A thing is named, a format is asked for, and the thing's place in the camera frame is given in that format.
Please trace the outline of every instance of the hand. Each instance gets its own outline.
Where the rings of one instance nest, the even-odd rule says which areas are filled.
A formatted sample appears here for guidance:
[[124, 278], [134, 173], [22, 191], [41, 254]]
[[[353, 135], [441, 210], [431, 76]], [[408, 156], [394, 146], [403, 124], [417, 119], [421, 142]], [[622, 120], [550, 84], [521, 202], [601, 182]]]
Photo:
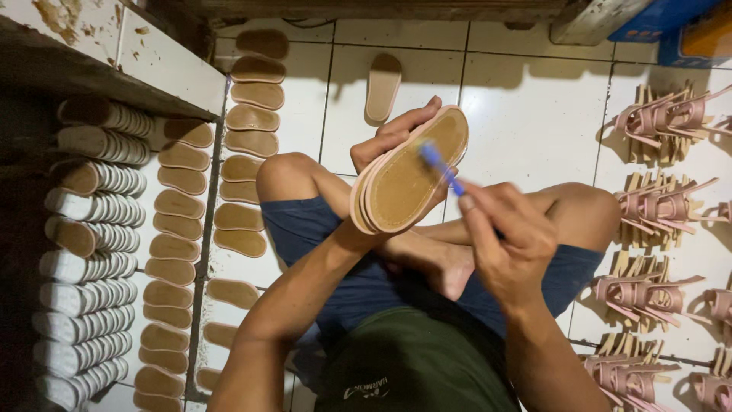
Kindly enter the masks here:
[[457, 203], [486, 290], [504, 313], [543, 299], [542, 279], [557, 245], [554, 224], [511, 183], [480, 188], [460, 181], [466, 194]]
[[429, 119], [432, 119], [442, 107], [442, 99], [437, 96], [423, 108], [414, 108], [391, 122], [376, 129], [376, 136], [359, 143], [351, 148], [351, 160], [354, 162], [356, 173], [373, 162], [377, 157], [399, 146], [409, 139], [409, 132]]

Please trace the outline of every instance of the blue box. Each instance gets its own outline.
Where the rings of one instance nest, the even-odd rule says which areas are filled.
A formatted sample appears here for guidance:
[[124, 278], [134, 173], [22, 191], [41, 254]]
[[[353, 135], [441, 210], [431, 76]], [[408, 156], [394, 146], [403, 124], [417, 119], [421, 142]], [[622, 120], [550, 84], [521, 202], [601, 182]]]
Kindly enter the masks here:
[[729, 57], [710, 58], [707, 56], [687, 56], [681, 53], [683, 28], [678, 28], [661, 37], [658, 45], [658, 64], [671, 67], [691, 67], [709, 69], [729, 60]]
[[612, 33], [614, 42], [655, 43], [722, 0], [656, 0]]

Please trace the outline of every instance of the blue shorts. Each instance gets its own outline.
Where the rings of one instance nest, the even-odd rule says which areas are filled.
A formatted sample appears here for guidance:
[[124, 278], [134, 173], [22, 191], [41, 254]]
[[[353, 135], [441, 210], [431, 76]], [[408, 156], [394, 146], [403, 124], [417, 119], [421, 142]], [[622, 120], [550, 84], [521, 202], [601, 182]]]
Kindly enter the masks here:
[[[322, 197], [265, 202], [261, 209], [277, 254], [288, 267], [322, 243], [341, 222]], [[544, 299], [554, 317], [564, 312], [592, 280], [603, 256], [598, 251], [559, 245], [542, 281]], [[422, 298], [411, 299], [415, 290]], [[327, 352], [365, 318], [398, 306], [414, 306], [412, 302], [425, 300], [425, 293], [434, 295], [435, 301], [448, 301], [429, 291], [418, 273], [392, 278], [383, 260], [370, 252], [348, 272], [318, 315], [321, 344]], [[499, 336], [506, 336], [506, 321], [498, 303], [475, 272], [457, 306]]]

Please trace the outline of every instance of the person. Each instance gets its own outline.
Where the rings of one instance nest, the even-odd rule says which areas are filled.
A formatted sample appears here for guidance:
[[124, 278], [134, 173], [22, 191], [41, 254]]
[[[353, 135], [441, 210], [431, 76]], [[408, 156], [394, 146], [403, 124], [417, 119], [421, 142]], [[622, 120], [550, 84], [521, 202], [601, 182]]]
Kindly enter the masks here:
[[[356, 171], [440, 107], [353, 146]], [[303, 154], [264, 161], [257, 193], [288, 269], [240, 325], [209, 411], [281, 411], [285, 358], [313, 323], [327, 354], [316, 411], [609, 411], [554, 318], [592, 279], [617, 201], [580, 183], [462, 183], [460, 220], [366, 235], [339, 177]]]

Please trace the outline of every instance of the wire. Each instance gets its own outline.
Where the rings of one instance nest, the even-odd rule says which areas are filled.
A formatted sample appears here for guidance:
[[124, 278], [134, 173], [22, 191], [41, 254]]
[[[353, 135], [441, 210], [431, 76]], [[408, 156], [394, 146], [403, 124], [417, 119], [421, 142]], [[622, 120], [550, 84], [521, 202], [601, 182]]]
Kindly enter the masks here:
[[283, 18], [283, 20], [285, 21], [285, 23], [287, 23], [287, 24], [289, 24], [291, 26], [295, 26], [298, 29], [314, 29], [315, 27], [322, 27], [322, 26], [328, 25], [330, 23], [333, 23], [337, 19], [334, 19], [333, 18], [333, 19], [325, 20], [322, 23], [310, 24], [310, 25], [308, 25], [308, 24], [298, 24], [298, 23], [301, 23], [303, 21], [309, 20], [308, 18], [295, 18], [295, 19], [293, 19], [293, 18]]

